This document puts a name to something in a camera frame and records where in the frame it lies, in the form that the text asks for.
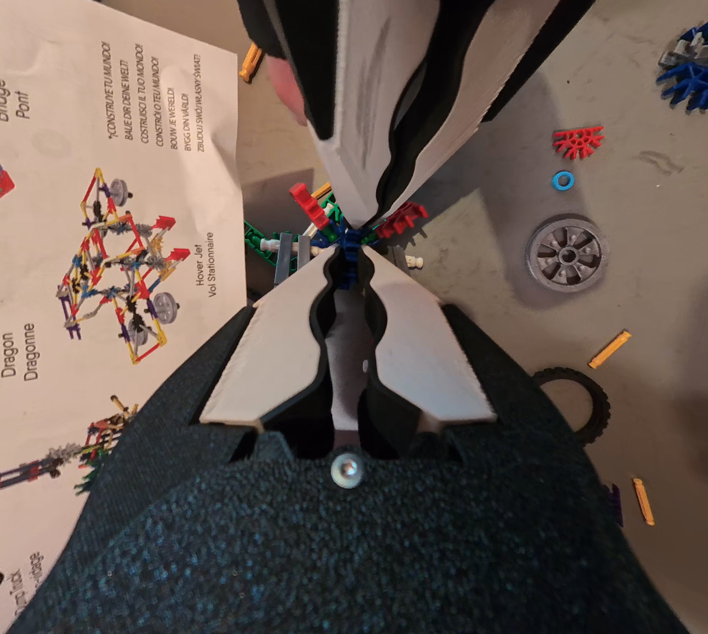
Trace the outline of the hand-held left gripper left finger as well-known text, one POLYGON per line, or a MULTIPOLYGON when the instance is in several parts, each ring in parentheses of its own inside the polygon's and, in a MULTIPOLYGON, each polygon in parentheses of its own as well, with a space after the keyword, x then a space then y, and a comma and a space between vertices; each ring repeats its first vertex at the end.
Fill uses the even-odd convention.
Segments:
POLYGON ((332 285, 326 268, 338 251, 324 249, 255 303, 199 417, 202 424, 265 428, 288 401, 314 385, 323 339, 316 338, 311 313, 332 285))

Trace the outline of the red fan connector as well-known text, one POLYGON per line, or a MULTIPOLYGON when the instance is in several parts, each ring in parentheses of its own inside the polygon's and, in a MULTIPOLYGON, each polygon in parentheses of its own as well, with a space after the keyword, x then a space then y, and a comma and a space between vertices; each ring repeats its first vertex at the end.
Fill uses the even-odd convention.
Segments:
POLYGON ((564 159, 584 160, 591 156, 602 144, 604 135, 602 125, 575 128, 553 133, 553 149, 564 159))
POLYGON ((305 184, 297 183, 293 185, 289 193, 319 231, 323 232, 324 229, 330 226, 329 217, 317 199, 308 192, 305 184))

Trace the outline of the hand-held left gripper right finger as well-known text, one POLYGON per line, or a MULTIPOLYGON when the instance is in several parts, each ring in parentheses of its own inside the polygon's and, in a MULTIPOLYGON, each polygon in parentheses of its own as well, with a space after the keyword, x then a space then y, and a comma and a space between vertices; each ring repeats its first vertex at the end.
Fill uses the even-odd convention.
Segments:
POLYGON ((368 247, 359 250, 358 263, 373 341, 373 385, 443 425, 494 422, 496 413, 440 300, 368 247))

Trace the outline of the large black tyre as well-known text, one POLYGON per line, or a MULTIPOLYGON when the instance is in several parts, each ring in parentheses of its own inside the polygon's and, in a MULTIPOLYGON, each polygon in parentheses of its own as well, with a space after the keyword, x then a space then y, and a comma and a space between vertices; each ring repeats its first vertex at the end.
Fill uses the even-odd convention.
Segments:
POLYGON ((589 376, 571 368, 553 367, 537 371, 532 379, 539 387, 555 381, 571 381, 588 393, 592 404, 589 419, 575 431, 584 447, 594 443, 605 432, 611 417, 611 405, 605 391, 589 376))

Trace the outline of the blue red toy model core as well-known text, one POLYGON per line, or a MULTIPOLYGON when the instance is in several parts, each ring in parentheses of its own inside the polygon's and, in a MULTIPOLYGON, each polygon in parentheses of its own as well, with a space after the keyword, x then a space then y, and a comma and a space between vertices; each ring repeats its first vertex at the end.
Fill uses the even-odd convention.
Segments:
POLYGON ((345 290, 358 282, 358 253, 361 247, 374 247, 382 240, 388 240, 391 236, 412 228, 416 219, 428 217, 424 206, 408 201, 372 228, 365 226, 355 230, 343 219, 341 209, 332 194, 324 196, 319 200, 319 204, 328 223, 322 229, 317 227, 315 222, 312 223, 315 232, 310 241, 310 248, 320 252, 329 246, 338 245, 342 249, 345 269, 340 288, 345 290))

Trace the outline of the toy instruction booklet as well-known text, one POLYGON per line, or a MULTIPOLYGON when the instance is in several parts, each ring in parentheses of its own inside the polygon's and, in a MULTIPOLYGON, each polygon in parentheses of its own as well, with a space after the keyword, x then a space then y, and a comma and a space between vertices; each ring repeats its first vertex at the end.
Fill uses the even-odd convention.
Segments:
POLYGON ((1 632, 95 463, 246 302, 235 54, 1 0, 1 632))

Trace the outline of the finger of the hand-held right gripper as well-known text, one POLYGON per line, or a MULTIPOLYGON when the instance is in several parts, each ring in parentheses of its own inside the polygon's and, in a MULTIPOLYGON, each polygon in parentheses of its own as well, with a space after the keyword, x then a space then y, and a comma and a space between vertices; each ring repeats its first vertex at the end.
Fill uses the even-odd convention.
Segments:
POLYGON ((440 0, 339 0, 333 133, 316 148, 345 219, 376 218, 389 134, 428 50, 440 0))
POLYGON ((463 27, 440 17, 420 87, 394 128, 378 218, 393 211, 476 132, 560 0, 494 0, 463 27))

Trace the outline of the silver wheel hub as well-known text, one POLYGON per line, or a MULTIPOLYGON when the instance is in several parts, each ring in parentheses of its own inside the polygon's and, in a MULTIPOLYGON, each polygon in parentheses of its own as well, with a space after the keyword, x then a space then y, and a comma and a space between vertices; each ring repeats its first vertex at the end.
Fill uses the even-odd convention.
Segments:
POLYGON ((596 285, 609 264, 604 234, 582 215, 555 215, 532 233, 525 249, 530 275, 549 290, 578 293, 596 285))

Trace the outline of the long yellow rod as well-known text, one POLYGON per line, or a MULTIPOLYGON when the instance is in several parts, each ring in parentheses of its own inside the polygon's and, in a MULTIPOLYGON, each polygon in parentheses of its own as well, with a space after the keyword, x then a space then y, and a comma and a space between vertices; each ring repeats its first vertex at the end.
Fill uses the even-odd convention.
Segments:
POLYGON ((251 42, 246 55, 243 58, 242 66, 239 71, 239 77, 246 84, 251 84, 253 78, 256 76, 258 69, 264 58, 263 50, 256 45, 256 43, 251 42))

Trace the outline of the person's right hand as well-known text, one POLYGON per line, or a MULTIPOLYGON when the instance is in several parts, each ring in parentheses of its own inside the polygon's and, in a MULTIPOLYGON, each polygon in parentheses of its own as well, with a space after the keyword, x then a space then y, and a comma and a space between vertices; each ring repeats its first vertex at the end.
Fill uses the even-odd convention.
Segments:
POLYGON ((288 108, 298 125, 306 126, 305 103, 290 64, 285 59, 268 56, 268 74, 279 100, 288 108))

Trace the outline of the blue grey snowflake connector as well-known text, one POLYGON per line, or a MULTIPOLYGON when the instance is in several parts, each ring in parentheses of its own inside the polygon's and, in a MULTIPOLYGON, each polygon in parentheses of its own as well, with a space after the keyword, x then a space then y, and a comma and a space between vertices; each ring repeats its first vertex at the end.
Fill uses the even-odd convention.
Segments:
POLYGON ((707 113, 707 23, 692 27, 659 58, 656 85, 671 108, 707 113))

